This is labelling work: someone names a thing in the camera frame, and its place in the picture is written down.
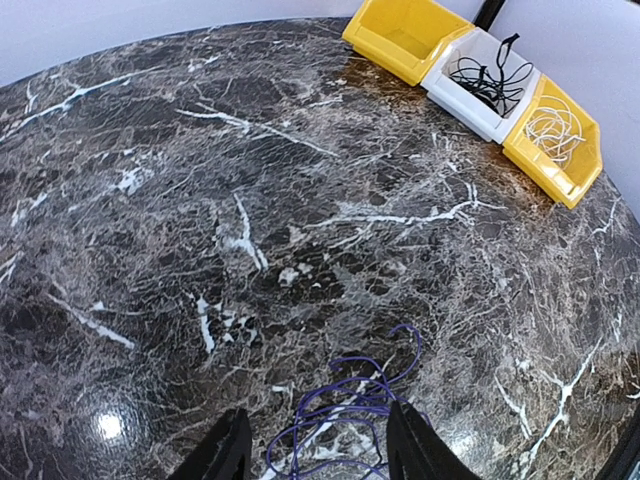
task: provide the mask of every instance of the marble surface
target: marble surface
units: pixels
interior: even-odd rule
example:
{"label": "marble surface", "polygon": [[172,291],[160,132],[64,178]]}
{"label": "marble surface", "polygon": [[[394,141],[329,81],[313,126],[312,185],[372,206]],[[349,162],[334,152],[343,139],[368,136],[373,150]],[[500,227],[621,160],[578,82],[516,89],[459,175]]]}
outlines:
{"label": "marble surface", "polygon": [[639,397],[638,224],[604,174],[552,204],[344,26],[0,89],[1,478],[164,478],[231,407],[260,477],[330,359],[403,368],[400,323],[403,393],[474,472],[594,478]]}

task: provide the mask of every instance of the wire bundle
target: wire bundle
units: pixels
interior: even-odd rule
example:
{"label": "wire bundle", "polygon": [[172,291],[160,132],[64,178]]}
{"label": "wire bundle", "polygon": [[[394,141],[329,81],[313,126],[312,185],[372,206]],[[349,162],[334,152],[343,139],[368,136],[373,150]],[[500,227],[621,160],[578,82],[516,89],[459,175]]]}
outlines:
{"label": "wire bundle", "polygon": [[486,65],[474,58],[458,56],[449,64],[449,78],[467,90],[501,117],[507,117],[518,105],[525,88],[518,86],[533,72],[531,62],[523,63],[511,75],[505,73],[505,65],[513,43],[520,38],[517,33],[500,44],[496,55],[498,78],[494,78]]}
{"label": "wire bundle", "polygon": [[542,99],[551,104],[558,103],[559,108],[538,107],[526,124],[525,133],[553,162],[566,166],[573,151],[585,141],[582,124],[564,100],[548,95],[542,96]]}
{"label": "wire bundle", "polygon": [[[406,399],[395,395],[391,387],[413,370],[418,363],[422,350],[420,333],[411,325],[398,325],[391,330],[389,335],[394,335],[400,329],[408,330],[413,334],[418,344],[417,351],[409,368],[391,379],[387,378],[384,368],[369,357],[343,357],[329,362],[329,367],[335,372],[341,371],[341,365],[349,362],[366,362],[373,366],[375,371],[371,377],[356,376],[339,380],[329,386],[313,390],[300,399],[293,426],[282,431],[267,448],[267,465],[279,478],[304,479],[332,466],[360,468],[364,471],[363,479],[368,478],[370,475],[376,475],[378,478],[388,478],[384,473],[388,463],[383,461],[379,442],[380,435],[378,434],[376,422],[380,423],[380,419],[389,417],[392,401],[397,400],[400,403],[407,403]],[[326,399],[327,397],[332,397],[331,404],[318,409],[312,408],[312,404],[325,403],[326,400],[323,402],[323,398]],[[336,403],[335,398],[343,398],[343,401]],[[425,414],[422,414],[422,416],[429,423],[429,418]],[[310,469],[302,470],[299,460],[305,449],[310,447],[319,435],[332,427],[336,429],[349,427],[352,430],[354,430],[354,427],[360,427],[361,430],[363,427],[366,428],[373,438],[369,451],[371,449],[375,450],[378,461],[374,465],[369,465],[361,460],[341,458],[327,460]],[[274,447],[288,437],[293,437],[293,452],[289,472],[285,473],[274,466],[271,457]]]}

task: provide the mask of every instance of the purple wire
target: purple wire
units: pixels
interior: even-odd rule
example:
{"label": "purple wire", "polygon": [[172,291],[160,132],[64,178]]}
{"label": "purple wire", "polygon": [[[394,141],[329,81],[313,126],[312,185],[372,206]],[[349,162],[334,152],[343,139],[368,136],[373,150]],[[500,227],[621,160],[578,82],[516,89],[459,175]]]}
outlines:
{"label": "purple wire", "polygon": [[[376,445],[376,449],[378,449],[378,434],[376,432],[376,427],[375,425],[368,421],[368,420],[363,420],[363,419],[359,419],[359,418],[333,418],[333,419],[326,419],[325,422],[323,423],[360,423],[363,424],[367,427],[369,427],[369,429],[371,430],[371,433],[373,434],[373,439],[374,439],[374,445]],[[303,422],[303,423],[299,423],[296,424],[292,427],[287,428],[286,430],[280,432],[280,434],[278,434],[278,436],[271,442],[271,444],[269,444],[269,447],[267,448],[267,464],[269,465],[269,468],[271,468],[271,470],[273,470],[275,472],[275,474],[279,477],[285,477],[285,478],[303,478],[309,475],[312,475],[324,468],[327,468],[329,465],[335,465],[335,464],[354,464],[354,465],[360,465],[364,468],[366,468],[367,470],[370,470],[372,472],[378,473],[382,478],[387,478],[386,476],[384,476],[382,474],[382,472],[379,471],[379,467],[378,466],[371,466],[368,465],[364,462],[358,462],[356,460],[329,460],[327,462],[323,462],[320,465],[312,468],[311,470],[308,471],[303,471],[303,472],[295,472],[295,473],[290,473],[290,474],[286,474],[283,473],[279,470],[277,470],[274,466],[273,463],[271,461],[271,453],[273,451],[273,448],[275,447],[276,443],[278,443],[279,440],[281,440],[283,437],[285,437],[287,434],[295,432],[301,428],[304,427],[316,427],[316,431],[322,426],[318,425],[317,422],[314,421],[308,421],[308,422]],[[304,447],[305,442],[308,442],[311,438],[313,437],[313,435],[309,435],[309,437],[307,437],[302,444],[298,447],[298,449],[295,449],[293,452],[293,457],[296,458],[297,455],[300,453],[300,451],[302,450],[302,448]]]}
{"label": "purple wire", "polygon": [[[363,478],[369,478],[372,474],[376,474],[381,478],[387,479],[387,477],[382,473],[382,469],[388,466],[387,463],[382,462],[382,455],[380,453],[380,445],[378,441],[378,434],[375,425],[372,421],[356,418],[353,416],[340,417],[343,414],[349,415],[365,415],[365,416],[377,416],[377,417],[388,417],[391,413],[390,402],[396,400],[400,403],[408,403],[403,397],[398,397],[393,393],[390,386],[393,383],[396,383],[403,378],[405,378],[411,371],[415,368],[422,353],[422,337],[418,329],[416,329],[412,325],[408,324],[400,324],[394,327],[389,336],[393,336],[398,330],[405,329],[409,330],[417,340],[417,350],[416,354],[411,362],[411,365],[404,370],[399,375],[393,377],[389,380],[384,373],[383,368],[380,366],[378,362],[370,357],[364,356],[354,356],[354,357],[342,357],[329,362],[329,368],[335,372],[342,371],[341,364],[347,362],[367,362],[371,364],[375,371],[378,372],[381,376],[381,382],[373,380],[368,377],[351,377],[347,379],[340,380],[331,385],[320,387],[318,389],[312,390],[311,392],[306,393],[300,399],[298,403],[298,407],[295,412],[295,421],[293,426],[287,428],[286,430],[280,432],[273,439],[273,441],[269,444],[267,448],[266,461],[268,467],[273,470],[276,476],[281,478],[288,479],[303,479],[314,473],[317,473],[320,470],[328,468],[331,465],[353,465],[361,468],[365,468],[368,473],[365,474]],[[358,383],[367,383],[370,385],[368,389],[365,389],[364,393],[358,393],[351,388],[343,387],[343,385],[358,382]],[[355,398],[353,404],[333,404],[326,407],[319,408],[314,411],[306,411],[309,405],[317,398],[320,398],[325,394],[341,394]],[[430,424],[429,417],[421,413],[422,417]],[[326,462],[321,463],[313,467],[311,470],[300,471],[298,465],[298,456],[302,453],[304,448],[306,447],[306,443],[309,442],[312,438],[314,438],[315,432],[320,431],[320,429],[326,424],[336,424],[336,423],[356,423],[365,425],[368,429],[371,430],[373,434],[373,446],[376,449],[378,454],[379,461],[375,465],[368,465],[364,462],[360,462],[357,460],[328,460]],[[307,437],[303,439],[301,442],[298,441],[298,431],[305,428],[313,427],[313,431],[309,432]],[[293,454],[292,454],[292,462],[290,471],[288,474],[278,471],[271,461],[271,455],[275,445],[280,442],[284,437],[289,434],[293,434]]]}

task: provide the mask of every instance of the purple cable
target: purple cable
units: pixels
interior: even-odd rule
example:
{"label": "purple cable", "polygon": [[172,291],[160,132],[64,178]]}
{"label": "purple cable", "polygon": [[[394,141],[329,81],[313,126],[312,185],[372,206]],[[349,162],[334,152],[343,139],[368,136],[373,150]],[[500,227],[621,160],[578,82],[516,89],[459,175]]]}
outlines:
{"label": "purple cable", "polygon": [[[298,407],[296,408],[295,421],[293,426],[280,432],[280,434],[278,434],[276,438],[273,439],[273,441],[267,448],[267,465],[276,474],[277,477],[288,478],[292,480],[301,480],[332,465],[351,465],[363,468],[367,471],[364,477],[362,477],[363,479],[369,478],[372,474],[387,479],[387,476],[384,475],[382,470],[385,469],[388,464],[382,462],[382,454],[380,452],[380,445],[378,441],[379,436],[376,426],[374,425],[373,421],[366,418],[354,417],[354,415],[374,418],[387,418],[391,413],[391,409],[389,406],[391,401],[397,400],[400,403],[408,403],[405,398],[396,396],[391,390],[390,386],[391,384],[396,383],[409,375],[409,373],[411,373],[411,371],[417,365],[422,353],[422,337],[420,336],[420,332],[415,327],[407,324],[397,325],[391,330],[389,336],[394,335],[400,329],[409,330],[413,334],[413,336],[417,340],[417,351],[413,358],[413,361],[411,362],[411,365],[402,373],[393,377],[391,380],[387,379],[387,376],[380,364],[369,357],[343,357],[329,362],[329,368],[334,372],[342,371],[341,364],[343,363],[367,362],[371,364],[374,367],[375,371],[380,375],[381,381],[379,382],[368,377],[351,377],[339,380],[328,386],[317,388],[303,395],[300,399],[300,402],[298,403]],[[364,393],[359,393],[356,390],[343,386],[354,382],[357,382],[359,384],[368,384],[369,387],[365,389]],[[321,407],[317,410],[307,411],[314,400],[320,399],[322,396],[327,394],[337,394],[340,396],[351,397],[352,403],[334,403],[329,406]],[[427,421],[427,423],[430,423],[429,417],[426,414],[421,413],[421,415]],[[301,471],[298,465],[298,457],[308,446],[307,444],[315,438],[315,436],[321,431],[324,425],[330,424],[333,426],[334,424],[339,423],[350,423],[367,427],[367,429],[370,430],[373,435],[373,447],[375,448],[379,461],[375,465],[369,465],[358,460],[328,460],[311,468],[310,470]],[[306,438],[299,442],[298,432],[303,429],[311,429],[311,431],[307,432]],[[284,473],[275,468],[273,462],[271,461],[271,456],[276,444],[290,434],[293,435],[292,462],[289,473]]]}

